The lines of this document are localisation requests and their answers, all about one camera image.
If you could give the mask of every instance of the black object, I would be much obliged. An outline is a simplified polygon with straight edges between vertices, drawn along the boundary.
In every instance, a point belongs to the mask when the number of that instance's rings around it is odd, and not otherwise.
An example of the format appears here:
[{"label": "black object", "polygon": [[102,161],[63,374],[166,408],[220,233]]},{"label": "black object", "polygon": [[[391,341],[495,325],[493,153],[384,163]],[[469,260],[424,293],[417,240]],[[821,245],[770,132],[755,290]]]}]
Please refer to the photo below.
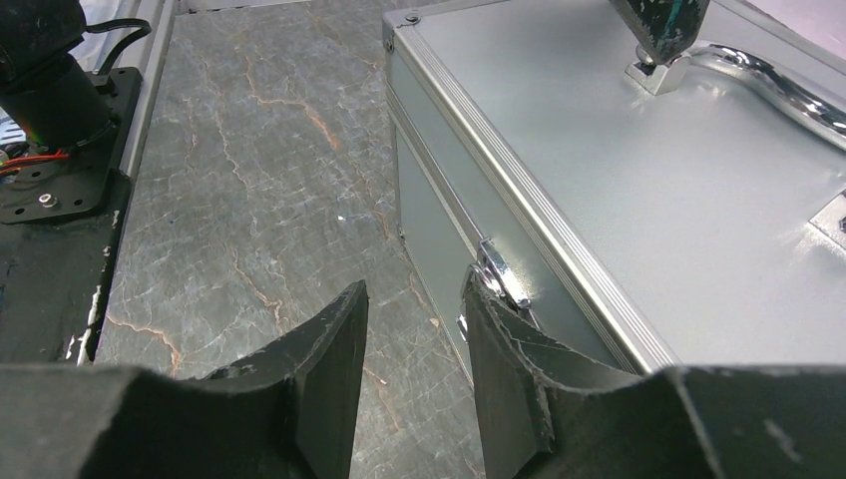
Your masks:
[{"label": "black object", "polygon": [[0,363],[94,359],[132,191],[109,182],[98,215],[0,225]]},{"label": "black object", "polygon": [[465,289],[488,479],[846,477],[846,369],[672,367],[640,378]]},{"label": "black object", "polygon": [[0,6],[0,107],[46,147],[91,143],[109,124],[108,110],[69,53],[85,26],[79,0]]},{"label": "black object", "polygon": [[360,281],[205,380],[0,366],[0,477],[346,479],[366,336]]},{"label": "black object", "polygon": [[3,0],[0,6],[0,94],[82,43],[79,0]]},{"label": "black object", "polygon": [[0,96],[0,106],[30,140],[56,149],[95,142],[111,126],[109,108],[69,53],[37,82]]},{"label": "black object", "polygon": [[97,25],[89,25],[86,27],[85,31],[88,33],[106,33],[111,32],[112,30],[129,27],[136,27],[138,30],[121,39],[121,41],[112,48],[112,51],[106,56],[106,60],[103,60],[103,65],[100,66],[100,69],[97,72],[98,75],[108,76],[109,73],[112,72],[112,67],[115,66],[115,62],[118,61],[118,58],[124,50],[133,43],[150,35],[153,28],[151,28],[150,22],[140,18],[119,18],[117,20],[109,20],[108,22],[99,23]]},{"label": "black object", "polygon": [[610,0],[656,63],[665,64],[689,48],[710,0]]},{"label": "black object", "polygon": [[0,150],[6,152],[6,155],[12,160],[20,157],[21,155],[27,153],[30,149],[30,145],[28,143],[12,143],[8,145],[4,145],[0,147]]},{"label": "black object", "polygon": [[[106,117],[111,118],[107,129],[101,132],[98,142],[87,148],[72,151],[68,160],[52,161],[31,167],[24,167],[15,179],[15,183],[0,185],[0,223],[15,225],[61,218],[62,221],[89,213],[97,213],[106,197],[108,178],[111,170],[120,166],[124,147],[132,127],[141,92],[142,76],[135,68],[124,68],[113,71],[108,77],[80,73],[83,81],[97,95],[97,101],[85,100],[76,103],[66,103],[74,108],[85,108],[86,104],[96,107],[103,105]],[[41,92],[36,98],[21,96],[20,106],[30,113],[28,118],[41,118],[42,124],[51,123],[57,130],[67,127],[67,131],[74,131],[73,123],[68,118],[51,115],[51,104],[62,102],[61,97],[67,95],[64,86],[61,91],[56,90],[56,96]],[[81,113],[76,119],[89,118]],[[99,113],[92,113],[89,126],[95,125]],[[50,194],[58,200],[51,208],[44,208],[38,202],[43,194]]]}]

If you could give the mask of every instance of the aluminum edge trim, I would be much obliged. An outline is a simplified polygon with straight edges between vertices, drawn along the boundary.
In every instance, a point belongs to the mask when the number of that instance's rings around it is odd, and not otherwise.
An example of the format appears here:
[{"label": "aluminum edge trim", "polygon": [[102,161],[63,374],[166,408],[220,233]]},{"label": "aluminum edge trim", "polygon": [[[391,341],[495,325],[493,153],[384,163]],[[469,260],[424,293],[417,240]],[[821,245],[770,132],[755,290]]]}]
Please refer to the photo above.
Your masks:
[{"label": "aluminum edge trim", "polygon": [[485,176],[490,181],[491,185],[493,185],[494,189],[499,193],[500,198],[502,198],[503,202],[506,204],[507,208],[514,214],[517,221],[523,227],[524,231],[529,235],[532,242],[538,248],[538,251],[541,253],[541,256],[544,258],[547,266],[550,270],[558,277],[558,279],[562,282],[565,289],[574,299],[574,301],[579,306],[579,309],[585,315],[588,322],[594,328],[594,330],[599,335],[600,339],[608,348],[609,352],[612,356],[617,360],[620,367],[628,372],[638,374],[640,372],[648,371],[647,368],[644,367],[634,367],[632,366],[632,362],[637,362],[636,358],[630,358],[632,351],[630,348],[629,351],[623,352],[621,350],[620,344],[624,341],[621,338],[613,338],[612,335],[609,333],[608,328],[603,320],[600,319],[600,314],[603,314],[601,311],[597,312],[596,308],[594,308],[587,300],[586,297],[588,293],[585,289],[576,283],[570,278],[570,275],[567,274],[562,267],[562,262],[559,258],[555,257],[551,251],[552,244],[547,241],[547,237],[541,237],[535,230],[535,226],[530,224],[529,220],[527,220],[526,215],[524,215],[523,211],[517,206],[517,204],[512,200],[512,195],[507,191],[507,189],[503,186],[502,182],[498,179],[498,177],[494,174],[491,168],[488,165],[488,160],[485,160],[482,157],[482,153],[479,152],[478,148],[476,148],[473,143],[464,133],[463,127],[458,124],[458,122],[453,117],[453,113],[444,105],[441,98],[438,96],[440,94],[436,93],[432,90],[430,86],[430,81],[425,77],[425,75],[420,71],[419,68],[416,68],[414,63],[408,63],[409,58],[407,57],[407,53],[404,54],[404,46],[401,46],[398,52],[400,52],[400,57],[403,57],[406,61],[407,66],[411,70],[414,77],[417,79],[419,84],[423,87],[423,90],[435,104],[437,109],[441,112],[444,118],[447,120],[447,123],[450,124],[452,130],[456,133],[459,137],[460,141],[464,144],[467,151],[471,154],[476,164],[479,166],[480,170],[485,174]]},{"label": "aluminum edge trim", "polygon": [[124,148],[124,155],[121,159],[121,171],[133,179],[138,174],[138,169],[141,165],[144,145],[147,141],[147,131],[150,126],[150,118],[153,114],[153,106],[156,103],[159,84],[165,68],[165,57],[171,43],[171,34],[174,29],[174,14],[177,8],[177,0],[143,1],[161,5],[161,8],[156,9],[159,15],[156,18],[147,19],[154,28],[154,34],[144,39],[143,48],[148,49],[148,54],[135,57],[138,60],[146,57],[143,64],[126,63],[132,59],[124,58],[123,55],[121,56],[122,60],[118,63],[121,67],[137,67],[144,76],[144,82],[141,84],[141,95],[136,106],[135,118],[133,119],[133,125],[127,137],[127,146]]},{"label": "aluminum edge trim", "polygon": [[[386,90],[390,89],[391,85],[391,63],[393,63],[393,54],[391,52],[385,52],[385,85]],[[391,163],[394,165],[394,208],[396,209],[396,228],[397,228],[397,236],[400,240],[403,239],[403,232],[402,232],[402,215],[399,212],[402,211],[402,202],[399,197],[399,154],[397,153],[397,127],[396,122],[388,122],[388,131],[390,133],[390,142],[391,142]]]},{"label": "aluminum edge trim", "polygon": [[435,163],[434,157],[432,157],[429,149],[426,148],[417,129],[411,124],[411,120],[408,118],[408,114],[405,112],[402,104],[400,104],[393,88],[388,85],[385,90],[388,99],[388,114],[393,120],[396,129],[399,130],[400,135],[408,142],[414,159],[426,175],[429,185],[432,186],[432,189],[438,196],[438,201],[440,201],[441,206],[446,210],[450,221],[455,226],[459,236],[461,236],[461,240],[464,242],[467,250],[475,257],[477,247],[474,244],[479,244],[479,241],[482,240],[479,229],[476,228],[467,210],[465,210],[455,191],[447,182],[443,171]]},{"label": "aluminum edge trim", "polygon": [[[508,197],[513,197],[517,201],[515,213],[525,214],[531,222],[530,230],[536,230],[539,237],[549,239],[556,263],[575,277],[580,289],[586,293],[588,302],[599,311],[599,317],[603,319],[602,327],[610,328],[618,340],[615,342],[622,343],[627,349],[626,353],[636,364],[637,371],[653,372],[677,362],[668,351],[669,348],[650,330],[573,229],[558,214],[522,163],[461,89],[417,29],[398,30],[395,49],[407,59],[409,66],[419,68],[426,80],[421,83],[437,89],[434,97],[444,102],[447,110],[445,116],[452,118],[459,127],[457,130],[466,135],[470,143],[468,148],[478,152],[477,161],[482,160],[480,166],[487,164],[494,173],[492,180],[499,180],[506,186],[508,194],[503,195],[504,200],[508,202]],[[574,296],[579,292],[571,290]]]},{"label": "aluminum edge trim", "polygon": [[411,12],[417,13],[421,18],[441,13],[456,12],[468,8],[481,7],[492,3],[505,2],[507,0],[453,0],[451,2],[436,3],[419,8],[403,8],[391,10],[382,15],[382,42],[393,39],[394,31],[400,27],[408,26],[405,16]]},{"label": "aluminum edge trim", "polygon": [[[426,163],[429,163],[433,167],[435,167],[435,169],[437,169],[437,166],[434,164],[434,160],[431,154],[429,153],[429,150],[423,144],[420,134],[411,124],[407,114],[405,113],[405,110],[402,108],[402,105],[399,103],[390,85],[388,85],[386,88],[386,94],[388,98],[388,115],[391,117],[394,131],[399,131],[399,134],[402,135],[403,139],[405,139],[405,141],[409,144],[411,153],[414,156],[415,161],[420,166],[420,169],[423,170],[423,174],[426,176],[426,180],[429,182],[429,185],[432,187],[432,190],[435,191],[435,195],[438,197],[438,201],[444,207],[444,210],[446,210],[447,216],[449,217],[452,224],[455,226],[455,229],[458,231],[459,236],[461,236],[462,242],[470,251],[470,253],[475,254],[476,250],[473,248],[472,244],[470,243],[470,240],[463,231],[463,228],[459,224],[459,220],[454,215],[452,207],[450,206],[450,202],[445,199],[442,195],[442,190],[437,184],[437,180],[433,178],[432,172],[428,169],[426,165]],[[398,152],[396,151],[396,149],[394,149],[393,155],[395,158],[395,162],[398,164],[399,159],[397,153]],[[441,175],[441,180],[445,181],[443,179],[443,175],[440,169],[437,169],[437,175]],[[447,188],[449,189],[450,194],[453,194],[452,189],[449,188],[449,186],[447,186]],[[397,192],[399,192],[399,183],[397,183]],[[466,213],[460,204],[458,204],[457,207],[460,209],[460,211]],[[423,284],[423,289],[426,290],[426,295],[429,296],[429,302],[432,304],[432,308],[435,310],[435,314],[438,316],[438,318],[440,318],[441,322],[444,323],[444,333],[446,334],[447,339],[450,342],[450,347],[452,347],[454,351],[458,351],[458,345],[455,342],[455,338],[453,338],[452,335],[447,331],[446,321],[451,320],[451,318],[444,316],[444,314],[438,308],[438,304],[435,302],[435,296],[432,294],[432,290],[429,288],[429,284],[426,282],[426,278],[423,277],[423,274],[420,273],[420,267],[417,265],[417,260],[414,258],[414,254],[411,252],[410,249],[408,249],[408,247],[405,247],[404,239],[401,239],[400,241],[403,243],[406,254],[408,254],[408,257],[411,259],[411,264],[414,266],[414,272],[417,273],[417,277],[420,278],[420,282]],[[467,367],[467,364],[462,358],[461,354],[456,353],[456,357],[458,358],[459,364],[461,364],[461,369],[462,371],[464,371],[464,375],[467,376],[467,379],[470,381],[470,386],[472,387],[473,374],[471,373],[470,368]]]}]

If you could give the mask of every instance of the case lid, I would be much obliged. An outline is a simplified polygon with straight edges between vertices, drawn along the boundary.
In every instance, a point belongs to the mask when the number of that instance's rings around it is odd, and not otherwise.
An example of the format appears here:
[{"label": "case lid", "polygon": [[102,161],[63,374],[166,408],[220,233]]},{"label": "case lid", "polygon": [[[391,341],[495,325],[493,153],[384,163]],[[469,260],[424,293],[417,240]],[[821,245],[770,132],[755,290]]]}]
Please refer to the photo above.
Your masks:
[{"label": "case lid", "polygon": [[[842,59],[729,7],[711,4],[700,39],[846,92]],[[846,152],[708,70],[650,95],[624,73],[636,40],[607,0],[514,0],[398,32],[429,50],[435,90],[642,369],[846,362],[846,249],[811,223],[846,190]]]}]

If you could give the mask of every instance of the chrome handle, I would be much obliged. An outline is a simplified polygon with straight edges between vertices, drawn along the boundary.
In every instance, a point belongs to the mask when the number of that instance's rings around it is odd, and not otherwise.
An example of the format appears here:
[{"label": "chrome handle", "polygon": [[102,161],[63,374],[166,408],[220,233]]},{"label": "chrome handle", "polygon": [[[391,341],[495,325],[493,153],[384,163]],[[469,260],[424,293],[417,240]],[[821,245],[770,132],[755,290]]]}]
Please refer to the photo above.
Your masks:
[{"label": "chrome handle", "polygon": [[697,43],[687,50],[693,65],[746,85],[799,125],[846,150],[846,113],[779,72],[771,63],[736,48]]},{"label": "chrome handle", "polygon": [[846,113],[799,85],[775,65],[742,50],[698,42],[665,65],[638,46],[639,62],[626,73],[653,95],[678,88],[689,65],[727,75],[757,93],[781,113],[835,147],[846,151]]}]

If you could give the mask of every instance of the red wire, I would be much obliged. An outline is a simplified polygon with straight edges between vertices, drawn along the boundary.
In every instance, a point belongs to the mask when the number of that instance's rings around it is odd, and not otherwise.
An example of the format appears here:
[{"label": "red wire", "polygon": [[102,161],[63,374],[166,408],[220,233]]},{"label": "red wire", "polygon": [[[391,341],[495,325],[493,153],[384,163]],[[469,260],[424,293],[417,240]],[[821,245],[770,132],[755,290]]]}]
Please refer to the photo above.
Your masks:
[{"label": "red wire", "polygon": [[70,155],[60,153],[56,155],[16,158],[14,160],[9,160],[6,163],[0,164],[0,176],[6,176],[7,172],[9,171],[18,170],[20,168],[24,168],[30,165],[49,162],[52,160],[65,160],[69,157]]},{"label": "red wire", "polygon": [[6,167],[10,167],[12,165],[19,165],[19,164],[22,164],[22,163],[42,162],[42,161],[48,161],[48,160],[64,160],[68,157],[70,157],[70,155],[60,153],[60,154],[56,154],[56,155],[42,155],[42,156],[36,156],[36,157],[16,158],[14,160],[9,160],[8,162],[0,165],[0,168],[6,168]]}]

